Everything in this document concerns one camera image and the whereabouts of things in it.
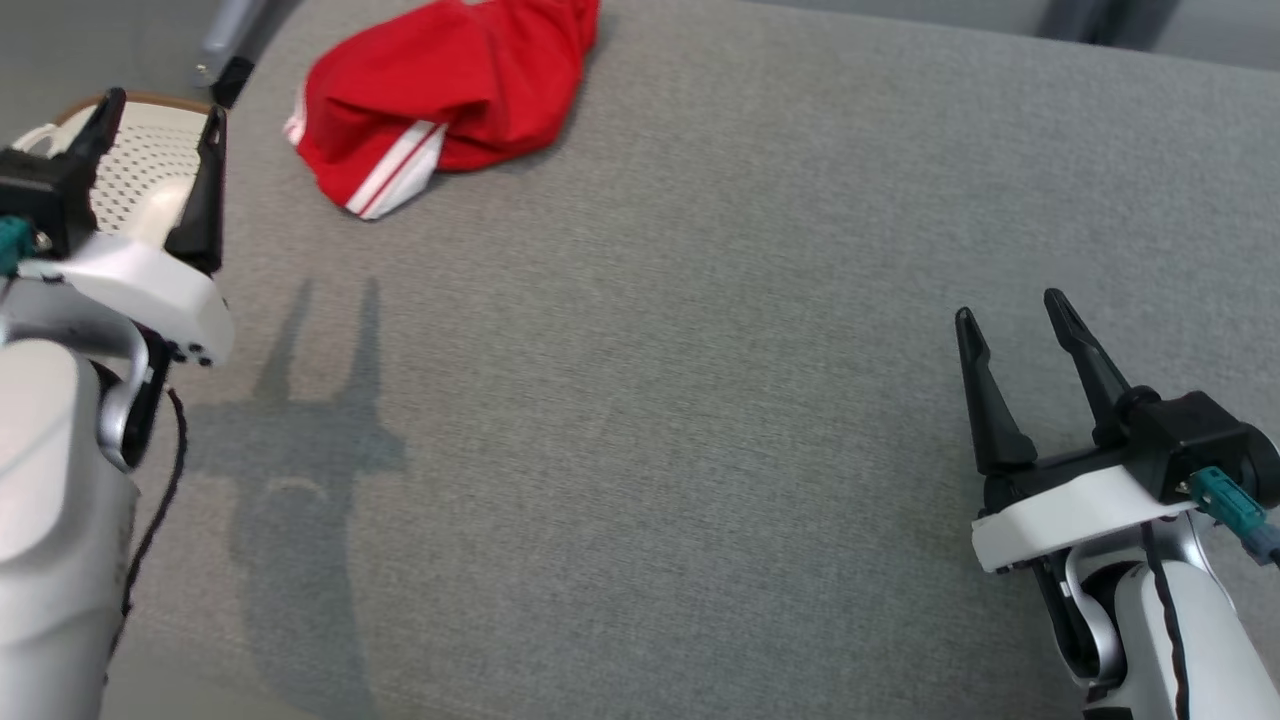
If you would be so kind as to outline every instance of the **red cloth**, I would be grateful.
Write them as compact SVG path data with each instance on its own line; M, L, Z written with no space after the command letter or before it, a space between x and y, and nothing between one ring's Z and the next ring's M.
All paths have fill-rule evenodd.
M598 13L599 0L436 0L320 58L285 135L329 199L379 217L435 167L475 170L550 145Z

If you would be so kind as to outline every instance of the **green cable connector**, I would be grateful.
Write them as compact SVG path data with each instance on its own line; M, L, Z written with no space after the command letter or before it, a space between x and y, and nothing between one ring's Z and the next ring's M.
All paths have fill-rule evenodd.
M1228 527L1258 565L1280 552L1280 528L1267 524L1267 511L1221 469L1210 466L1192 475L1192 500L1210 518Z
M18 263L36 254L31 223L13 215L0 217L0 277L18 274Z

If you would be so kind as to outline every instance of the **laundry basket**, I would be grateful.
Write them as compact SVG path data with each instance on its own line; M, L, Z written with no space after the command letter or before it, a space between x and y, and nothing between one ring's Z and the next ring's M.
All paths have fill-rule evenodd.
M24 152L55 155L65 150L93 114L99 97L68 109L51 123L14 142ZM182 215L200 169L196 146L209 105L129 92L115 145L97 167L90 205L102 232L163 247Z

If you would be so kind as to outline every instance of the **gray tablecloth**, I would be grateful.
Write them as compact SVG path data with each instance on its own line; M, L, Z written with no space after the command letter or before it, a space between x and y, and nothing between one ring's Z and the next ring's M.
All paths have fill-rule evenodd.
M1050 286L1280 433L1280 76L609 0L558 146L365 224L279 128L407 5L303 4L233 113L238 346L175 377L128 642L324 719L1076 717L969 546L952 314L1043 454L1092 425ZM1280 577L1212 544L1280 671Z

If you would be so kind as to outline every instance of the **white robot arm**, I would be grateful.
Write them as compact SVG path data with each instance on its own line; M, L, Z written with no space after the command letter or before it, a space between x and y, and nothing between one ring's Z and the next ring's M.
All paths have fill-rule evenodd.
M141 462L170 363L225 361L225 114L164 247L97 232L123 91L67 152L0 151L0 717L92 720L127 605ZM105 364L123 360L119 377Z
M1234 501L1226 524L1253 523L1245 548L1260 564L1280 564L1280 533L1260 532L1271 530L1262 506L1280 503L1280 455L1202 392L1162 400L1130 387L1061 291L1047 291L1044 305L1075 359L1096 447L1037 457L991 375L977 319L960 310L969 421L986 475L973 523L978 561L988 573L1033 571L1059 651L1087 691L1085 720L1280 717L1280 694L1199 542L1213 523L1202 509L1219 518L1208 503ZM1203 486L1204 477L1226 495L1213 495L1219 486Z

